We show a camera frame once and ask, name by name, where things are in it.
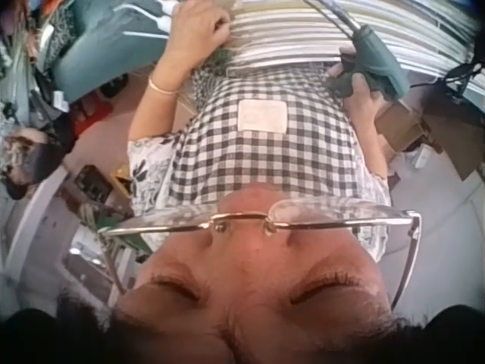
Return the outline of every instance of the glasses temple arm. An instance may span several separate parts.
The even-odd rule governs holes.
[[[404,270],[402,272],[401,281],[399,282],[393,302],[391,303],[392,310],[396,308],[397,303],[401,299],[402,294],[411,280],[412,272],[415,268],[416,258],[418,257],[419,243],[421,240],[421,215],[414,211],[407,211],[406,213],[412,217],[412,226],[409,230],[411,243],[409,245],[408,258],[406,259]]]

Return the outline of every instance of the sleeve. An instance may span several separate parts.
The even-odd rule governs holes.
[[[374,174],[365,166],[364,155],[360,147],[357,148],[357,181],[361,191],[361,198],[378,205],[391,206],[391,196],[387,180]],[[379,262],[386,252],[386,243],[389,237],[387,226],[363,227],[359,232],[359,241]]]
[[[180,133],[128,142],[131,203],[136,216],[155,209],[170,170],[174,146]]]

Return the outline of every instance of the hand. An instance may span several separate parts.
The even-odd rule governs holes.
[[[340,53],[352,57],[355,56],[355,49],[342,47]],[[342,72],[343,65],[339,63],[328,70],[328,75],[338,77]],[[374,125],[374,119],[379,109],[385,104],[382,93],[380,91],[371,92],[363,74],[352,76],[352,88],[354,93],[343,100],[343,106],[354,128],[367,128],[369,125]]]
[[[229,14],[211,0],[186,0],[174,9],[161,62],[188,74],[229,39],[229,25]]]

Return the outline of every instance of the closed eye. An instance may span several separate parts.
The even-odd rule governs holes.
[[[331,277],[326,277],[314,282],[313,284],[310,284],[303,290],[303,293],[299,293],[298,296],[296,296],[296,298],[292,298],[290,302],[292,305],[298,305],[310,300],[323,290],[333,287],[356,285],[358,285],[358,282],[355,279],[352,279],[348,274],[336,273]]]
[[[183,298],[191,300],[194,303],[197,303],[199,301],[199,297],[195,293],[193,293],[190,289],[180,283],[176,283],[173,281],[155,281],[153,283],[163,286],[164,288],[171,290],[173,293],[176,293]]]

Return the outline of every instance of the bracelet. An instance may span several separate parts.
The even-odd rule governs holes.
[[[167,96],[172,96],[172,95],[176,95],[180,92],[180,90],[176,90],[176,91],[166,91],[164,89],[161,89],[159,87],[157,87],[157,85],[155,85],[153,83],[153,80],[152,80],[152,75],[150,74],[149,76],[149,86],[155,90],[157,93],[161,93],[162,95],[167,95]]]

